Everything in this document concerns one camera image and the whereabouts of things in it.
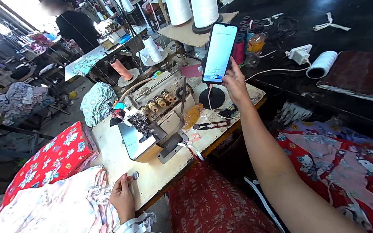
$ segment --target plastic bottle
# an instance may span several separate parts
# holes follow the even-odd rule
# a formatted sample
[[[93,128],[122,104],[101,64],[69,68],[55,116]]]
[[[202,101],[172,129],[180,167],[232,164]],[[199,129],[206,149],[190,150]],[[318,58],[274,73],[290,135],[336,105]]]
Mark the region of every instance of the plastic bottle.
[[[259,23],[254,27],[254,35],[248,40],[247,57],[244,61],[244,64],[248,67],[254,68],[260,61],[260,53],[267,38],[263,30],[264,24]]]

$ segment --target woman's right hand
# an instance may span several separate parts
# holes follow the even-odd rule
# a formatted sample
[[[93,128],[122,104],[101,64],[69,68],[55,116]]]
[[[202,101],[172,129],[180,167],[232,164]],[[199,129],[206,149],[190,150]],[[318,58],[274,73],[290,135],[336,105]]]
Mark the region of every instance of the woman's right hand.
[[[224,85],[230,95],[231,100],[240,109],[248,103],[251,103],[250,96],[248,95],[247,87],[245,84],[245,77],[241,73],[240,67],[238,67],[234,58],[230,57],[231,68],[225,72],[225,76],[222,77],[222,84]]]

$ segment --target phone holder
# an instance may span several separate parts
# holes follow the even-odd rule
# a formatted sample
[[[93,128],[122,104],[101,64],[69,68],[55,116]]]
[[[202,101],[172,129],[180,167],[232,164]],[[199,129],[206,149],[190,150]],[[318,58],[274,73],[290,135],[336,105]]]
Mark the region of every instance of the phone holder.
[[[207,63],[207,56],[205,55],[205,57],[201,60],[201,66],[202,66],[202,69],[203,71],[205,70],[205,65]],[[231,69],[231,62],[228,60],[228,65],[227,65],[227,70],[228,69]],[[205,89],[203,92],[201,92],[201,94],[199,95],[199,102],[204,105],[204,108],[205,109],[217,109],[219,107],[221,107],[224,102],[225,102],[225,94],[223,92],[223,90],[221,90],[220,88],[218,87],[213,87],[211,89],[211,93],[210,93],[210,101],[211,101],[211,108],[210,108],[210,104],[208,102],[208,92],[210,91],[210,84],[207,84],[208,85],[208,88]]]

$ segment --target wire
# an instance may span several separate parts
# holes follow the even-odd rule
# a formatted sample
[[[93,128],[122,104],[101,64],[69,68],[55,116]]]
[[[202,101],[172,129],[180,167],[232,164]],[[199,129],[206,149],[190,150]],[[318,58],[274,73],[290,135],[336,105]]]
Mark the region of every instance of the wire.
[[[214,111],[211,107],[211,100],[210,100],[210,94],[211,94],[211,90],[212,90],[212,87],[213,87],[213,84],[211,83],[210,84],[210,87],[209,87],[209,91],[208,91],[208,104],[210,105],[210,109],[211,111]],[[238,114],[237,116],[235,117],[225,117],[225,116],[221,116],[219,113],[215,112],[215,114],[219,115],[220,117],[224,118],[224,119],[234,119],[234,118],[237,118],[237,117],[240,117],[240,114]]]
[[[309,66],[306,67],[306,68],[304,68],[304,69],[300,69],[300,70],[288,70],[288,69],[271,69],[271,70],[266,70],[266,71],[262,71],[262,72],[258,72],[258,73],[256,73],[256,74],[254,74],[253,76],[247,78],[246,81],[249,80],[250,78],[252,78],[252,77],[258,75],[258,74],[261,74],[261,73],[264,73],[264,72],[269,72],[269,71],[305,71],[305,70],[307,70],[308,68],[310,68],[310,67],[312,66],[312,64],[310,63],[309,60],[307,60],[307,62],[308,62],[308,64],[309,64]]]

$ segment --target white elastic band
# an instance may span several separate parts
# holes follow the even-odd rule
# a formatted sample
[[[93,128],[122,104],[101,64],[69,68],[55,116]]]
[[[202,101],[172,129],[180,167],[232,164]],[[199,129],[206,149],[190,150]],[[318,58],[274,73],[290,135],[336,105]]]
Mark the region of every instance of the white elastic band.
[[[184,143],[180,143],[178,142],[178,146],[183,146],[183,147],[187,147]],[[199,150],[191,145],[188,145],[189,148],[191,149],[194,149],[195,152],[196,152],[196,155],[199,157],[200,160],[204,161],[204,157],[202,157],[201,153],[199,152]]]
[[[244,180],[251,186],[251,188],[254,189],[254,191],[256,191],[257,195],[262,200],[262,203],[263,203],[264,207],[266,208],[267,212],[269,213],[269,215],[272,217],[272,219],[274,220],[274,222],[278,226],[280,232],[284,233],[283,227],[279,223],[278,219],[276,218],[276,216],[274,215],[274,213],[272,212],[270,207],[267,205],[266,199],[264,199],[263,195],[260,193],[260,191],[258,190],[258,188],[256,186],[256,184],[259,184],[259,182],[257,180],[253,180],[253,182],[251,182],[248,177],[244,177]]]

